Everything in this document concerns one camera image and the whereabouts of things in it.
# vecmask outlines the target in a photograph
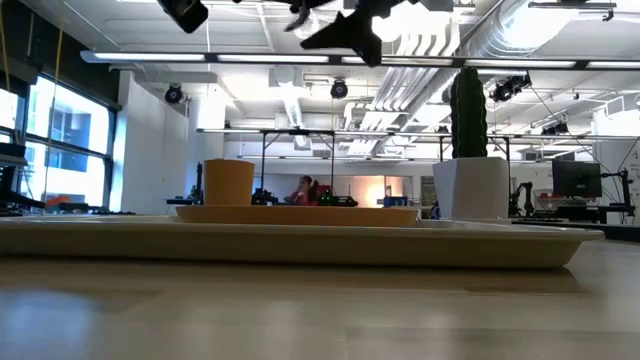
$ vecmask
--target white planter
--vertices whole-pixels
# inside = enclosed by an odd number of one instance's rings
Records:
[[[454,159],[433,165],[443,219],[506,219],[509,164],[497,157]]]

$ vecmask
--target white wall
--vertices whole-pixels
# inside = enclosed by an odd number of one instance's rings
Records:
[[[203,119],[209,118],[211,114],[210,109],[203,106],[203,101],[191,101],[188,109],[189,129],[187,133],[187,160],[184,162],[186,172],[184,194],[189,194],[191,187],[196,184],[198,163],[222,158],[224,149],[224,134],[196,132],[198,124],[202,123]]]
[[[111,209],[165,214],[165,199],[185,192],[188,120],[127,71],[120,75],[119,102]]]

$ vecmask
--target green cactus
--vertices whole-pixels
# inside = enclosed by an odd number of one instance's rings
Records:
[[[463,68],[451,88],[453,158],[487,156],[487,99],[474,68]]]

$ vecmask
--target window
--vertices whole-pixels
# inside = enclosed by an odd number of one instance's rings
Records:
[[[14,129],[18,116],[18,95],[0,89],[0,126]]]
[[[91,206],[103,205],[105,166],[102,158],[52,147],[47,169],[46,157],[46,145],[27,142],[25,158],[29,166],[20,186],[24,196],[42,199],[46,179],[47,200],[68,196],[72,201],[82,200],[80,202]]]
[[[31,86],[28,133],[48,137],[54,88],[52,81],[42,77]],[[106,153],[109,110],[62,86],[58,86],[55,96],[51,139]]]
[[[114,116],[106,107],[63,86],[57,87],[53,104],[54,88],[52,81],[42,77],[31,86],[25,139],[29,166],[24,169],[20,192],[37,200],[60,196],[67,202],[103,206]]]

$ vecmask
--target desk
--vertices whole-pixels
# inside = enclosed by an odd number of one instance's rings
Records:
[[[0,261],[0,359],[636,360],[640,247],[567,270]]]
[[[640,227],[632,226],[632,225],[607,225],[607,224],[546,222],[546,221],[528,221],[528,220],[515,220],[513,221],[513,224],[600,230],[605,233],[605,235],[607,236],[607,239],[609,240],[640,242]]]

